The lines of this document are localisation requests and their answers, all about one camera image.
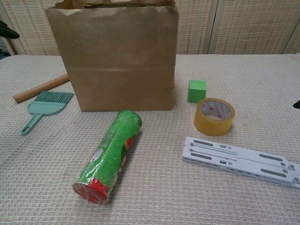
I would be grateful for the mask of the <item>teal small brush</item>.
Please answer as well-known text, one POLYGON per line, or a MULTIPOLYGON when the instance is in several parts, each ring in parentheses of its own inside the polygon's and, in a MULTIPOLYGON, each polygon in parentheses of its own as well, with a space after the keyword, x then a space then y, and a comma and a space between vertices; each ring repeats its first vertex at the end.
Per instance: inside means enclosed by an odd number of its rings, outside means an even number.
POLYGON ((52 116, 65 109, 74 93, 42 91, 34 101, 28 105, 31 120, 21 130, 21 135, 27 135, 44 116, 52 116))

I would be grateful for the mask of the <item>brown paper bag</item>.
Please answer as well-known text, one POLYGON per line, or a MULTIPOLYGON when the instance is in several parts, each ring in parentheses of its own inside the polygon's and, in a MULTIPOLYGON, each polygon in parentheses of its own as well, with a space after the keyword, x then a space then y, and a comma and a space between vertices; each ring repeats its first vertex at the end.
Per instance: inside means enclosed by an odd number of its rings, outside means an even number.
POLYGON ((175 0, 63 0, 45 13, 83 112, 172 109, 175 0))

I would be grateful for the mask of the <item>green cube block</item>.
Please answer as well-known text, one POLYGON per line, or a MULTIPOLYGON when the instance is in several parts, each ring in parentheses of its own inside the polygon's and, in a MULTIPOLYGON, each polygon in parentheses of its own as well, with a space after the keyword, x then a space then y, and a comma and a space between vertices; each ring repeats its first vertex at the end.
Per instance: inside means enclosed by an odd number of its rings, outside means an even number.
POLYGON ((206 98, 207 84, 203 80, 189 80, 187 101, 198 103, 206 98))

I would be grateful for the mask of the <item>clear packing tape roll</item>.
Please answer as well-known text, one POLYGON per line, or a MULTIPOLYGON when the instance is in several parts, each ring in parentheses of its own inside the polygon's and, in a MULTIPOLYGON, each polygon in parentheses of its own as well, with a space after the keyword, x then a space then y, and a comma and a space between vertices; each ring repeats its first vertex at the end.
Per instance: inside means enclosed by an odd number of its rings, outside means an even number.
POLYGON ((226 135, 233 123, 235 109, 218 98, 205 98, 197 103, 194 126, 208 136, 226 135))

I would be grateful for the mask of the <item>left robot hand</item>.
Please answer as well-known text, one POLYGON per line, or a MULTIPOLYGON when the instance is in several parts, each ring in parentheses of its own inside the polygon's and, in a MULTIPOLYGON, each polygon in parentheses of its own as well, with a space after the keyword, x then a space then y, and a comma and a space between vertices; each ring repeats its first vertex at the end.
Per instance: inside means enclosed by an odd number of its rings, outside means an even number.
POLYGON ((20 35, 16 31, 10 29, 6 23, 0 21, 0 37, 17 39, 20 35))

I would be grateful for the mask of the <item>woven folding screen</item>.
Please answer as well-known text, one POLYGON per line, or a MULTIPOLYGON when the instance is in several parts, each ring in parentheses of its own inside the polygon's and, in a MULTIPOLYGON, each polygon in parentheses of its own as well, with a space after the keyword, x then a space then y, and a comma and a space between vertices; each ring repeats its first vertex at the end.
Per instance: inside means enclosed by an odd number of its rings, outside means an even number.
MULTIPOLYGON (((58 55, 45 10, 63 0, 0 0, 12 55, 58 55)), ((179 54, 300 53, 300 0, 175 0, 179 54)))

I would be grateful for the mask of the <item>white folding laptop stand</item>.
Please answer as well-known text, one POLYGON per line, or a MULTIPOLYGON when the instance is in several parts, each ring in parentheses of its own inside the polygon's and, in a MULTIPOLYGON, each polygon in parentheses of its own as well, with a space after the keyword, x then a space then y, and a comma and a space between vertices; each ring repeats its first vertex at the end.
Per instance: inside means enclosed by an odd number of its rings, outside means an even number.
POLYGON ((300 189, 300 164, 283 156, 188 136, 182 159, 300 189))

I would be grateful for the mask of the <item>wooden rod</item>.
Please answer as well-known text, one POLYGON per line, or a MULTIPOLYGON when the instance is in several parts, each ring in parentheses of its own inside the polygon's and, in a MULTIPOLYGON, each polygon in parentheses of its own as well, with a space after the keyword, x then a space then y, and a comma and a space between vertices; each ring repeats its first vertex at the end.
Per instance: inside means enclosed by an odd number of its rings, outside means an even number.
POLYGON ((55 79, 52 79, 48 82, 45 82, 41 85, 38 85, 29 90, 26 90, 24 92, 16 94, 13 96, 13 99, 15 100, 16 103, 21 103, 23 101, 26 101, 26 100, 40 94, 42 91, 47 91, 47 90, 53 89, 53 88, 55 88, 59 85, 62 85, 68 81, 69 81, 68 74, 64 74, 64 75, 59 76, 55 79))

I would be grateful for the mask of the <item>beige woven tablecloth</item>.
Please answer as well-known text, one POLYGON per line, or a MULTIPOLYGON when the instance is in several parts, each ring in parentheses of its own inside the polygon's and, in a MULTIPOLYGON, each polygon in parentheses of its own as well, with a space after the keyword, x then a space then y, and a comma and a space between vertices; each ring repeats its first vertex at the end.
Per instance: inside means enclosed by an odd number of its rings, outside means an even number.
POLYGON ((190 80, 235 108, 230 132, 210 141, 300 163, 300 53, 178 55, 173 109, 139 112, 142 127, 107 204, 72 184, 115 112, 82 112, 74 97, 26 136, 28 102, 13 95, 65 73, 59 56, 0 60, 0 225, 300 225, 300 190, 184 162, 193 124, 190 80))

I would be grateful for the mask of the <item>green chip can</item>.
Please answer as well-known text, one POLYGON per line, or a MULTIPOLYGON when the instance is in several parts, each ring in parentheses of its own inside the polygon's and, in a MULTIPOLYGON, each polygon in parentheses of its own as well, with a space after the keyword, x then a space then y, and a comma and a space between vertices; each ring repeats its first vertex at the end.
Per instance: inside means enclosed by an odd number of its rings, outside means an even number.
POLYGON ((141 126, 137 113, 119 112, 72 185, 74 192, 93 203, 107 203, 141 126))

